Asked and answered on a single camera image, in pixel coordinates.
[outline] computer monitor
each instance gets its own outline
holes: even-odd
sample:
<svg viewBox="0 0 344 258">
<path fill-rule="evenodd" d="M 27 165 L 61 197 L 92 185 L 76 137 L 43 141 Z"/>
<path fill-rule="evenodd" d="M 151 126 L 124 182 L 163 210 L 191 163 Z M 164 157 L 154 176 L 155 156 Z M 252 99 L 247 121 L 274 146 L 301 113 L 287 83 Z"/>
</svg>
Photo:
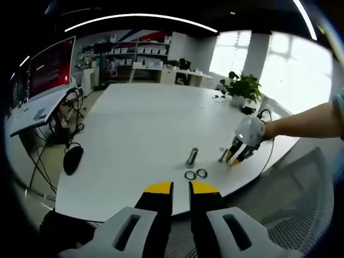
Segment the computer monitor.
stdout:
<svg viewBox="0 0 344 258">
<path fill-rule="evenodd" d="M 70 83 L 70 63 L 75 37 L 60 41 L 30 60 L 29 98 Z"/>
</svg>

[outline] metal cylinder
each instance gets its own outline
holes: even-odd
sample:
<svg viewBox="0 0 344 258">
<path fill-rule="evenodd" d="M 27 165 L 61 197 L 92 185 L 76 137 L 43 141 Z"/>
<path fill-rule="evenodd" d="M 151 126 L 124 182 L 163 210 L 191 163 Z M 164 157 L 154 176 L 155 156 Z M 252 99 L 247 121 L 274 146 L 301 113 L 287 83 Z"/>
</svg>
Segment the metal cylinder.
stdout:
<svg viewBox="0 0 344 258">
<path fill-rule="evenodd" d="M 224 159 L 227 152 L 228 152 L 228 149 L 225 149 L 224 152 L 222 153 L 221 157 L 219 158 L 219 162 L 222 162 L 222 160 Z"/>
<path fill-rule="evenodd" d="M 198 148 L 192 148 L 189 158 L 187 159 L 186 165 L 191 168 L 195 165 L 195 159 L 198 153 Z"/>
</svg>

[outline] ceiling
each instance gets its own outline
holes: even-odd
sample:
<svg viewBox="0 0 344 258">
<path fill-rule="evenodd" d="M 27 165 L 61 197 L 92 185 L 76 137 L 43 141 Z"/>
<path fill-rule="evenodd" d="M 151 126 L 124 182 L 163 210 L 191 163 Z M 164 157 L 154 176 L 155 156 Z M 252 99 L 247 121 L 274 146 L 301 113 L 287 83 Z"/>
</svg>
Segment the ceiling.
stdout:
<svg viewBox="0 0 344 258">
<path fill-rule="evenodd" d="M 282 31 L 310 38 L 305 22 L 292 0 L 231 0 L 225 3 L 210 1 L 206 5 L 193 1 L 23 1 L 11 2 L 3 21 L 7 78 L 19 70 L 19 64 L 28 56 L 72 35 L 82 37 L 102 31 L 118 29 L 151 29 L 177 31 L 195 38 L 214 35 L 193 25 L 148 17 L 108 19 L 81 26 L 68 33 L 64 30 L 78 23 L 108 15 L 123 13 L 153 13 L 174 16 L 215 28 L 219 32 L 253 30 L 269 33 Z M 327 44 L 325 37 L 319 41 Z"/>
</svg>

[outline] white table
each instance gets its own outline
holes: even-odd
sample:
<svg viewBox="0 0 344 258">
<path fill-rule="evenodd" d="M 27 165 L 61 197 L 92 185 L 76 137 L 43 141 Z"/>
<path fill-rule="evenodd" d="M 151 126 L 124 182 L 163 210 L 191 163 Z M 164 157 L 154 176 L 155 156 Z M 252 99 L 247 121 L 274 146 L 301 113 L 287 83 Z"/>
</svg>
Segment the white table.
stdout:
<svg viewBox="0 0 344 258">
<path fill-rule="evenodd" d="M 148 66 L 141 66 L 141 67 L 133 66 L 131 74 L 130 74 L 130 79 L 129 79 L 130 83 L 132 83 L 134 80 L 136 70 L 159 71 L 157 80 L 160 83 L 172 83 L 172 84 L 174 84 L 174 80 L 175 80 L 177 73 L 190 75 L 191 76 L 191 79 L 190 79 L 190 85 L 191 86 L 207 88 L 206 85 L 212 83 L 212 77 L 209 75 L 206 75 L 206 74 L 200 74 L 200 73 L 197 73 L 194 71 L 188 71 L 188 70 L 173 70 L 173 69 L 163 69 L 163 68 L 155 68 L 155 67 L 148 67 Z"/>
<path fill-rule="evenodd" d="M 151 83 L 112 84 L 86 117 L 85 129 L 74 141 L 84 148 L 75 173 L 61 173 L 56 211 L 71 217 L 106 221 L 125 206 L 134 206 L 153 183 L 174 182 L 173 214 L 189 211 L 189 187 L 184 173 L 193 147 L 198 147 L 193 171 L 204 168 L 206 179 L 226 196 L 259 176 L 271 150 L 263 142 L 245 162 L 229 168 L 219 163 L 234 130 L 245 116 L 212 97 L 211 89 Z M 266 169 L 295 143 L 277 137 Z"/>
<path fill-rule="evenodd" d="M 69 89 L 69 87 L 63 88 L 33 101 L 29 100 L 20 109 L 13 109 L 10 136 L 12 137 L 29 128 L 47 124 L 53 111 L 61 104 Z M 35 115 L 41 109 L 44 109 L 41 114 L 44 117 L 34 120 Z"/>
</svg>

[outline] wall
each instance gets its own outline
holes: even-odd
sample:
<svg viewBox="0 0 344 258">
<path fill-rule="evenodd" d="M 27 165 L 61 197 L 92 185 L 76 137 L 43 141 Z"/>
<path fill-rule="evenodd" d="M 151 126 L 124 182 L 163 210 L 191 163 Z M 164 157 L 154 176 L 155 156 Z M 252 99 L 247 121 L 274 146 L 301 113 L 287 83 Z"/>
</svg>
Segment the wall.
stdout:
<svg viewBox="0 0 344 258">
<path fill-rule="evenodd" d="M 258 80 L 262 74 L 265 58 L 268 53 L 270 35 L 252 33 L 248 53 L 243 67 L 243 74 L 252 74 Z"/>
<path fill-rule="evenodd" d="M 184 58 L 191 62 L 191 69 L 197 68 L 196 56 L 198 53 L 198 40 L 185 34 L 173 32 L 171 38 L 168 60 Z"/>
<path fill-rule="evenodd" d="M 217 37 L 209 37 L 198 41 L 195 62 L 197 68 L 205 74 L 209 74 L 209 67 L 215 49 Z"/>
</svg>

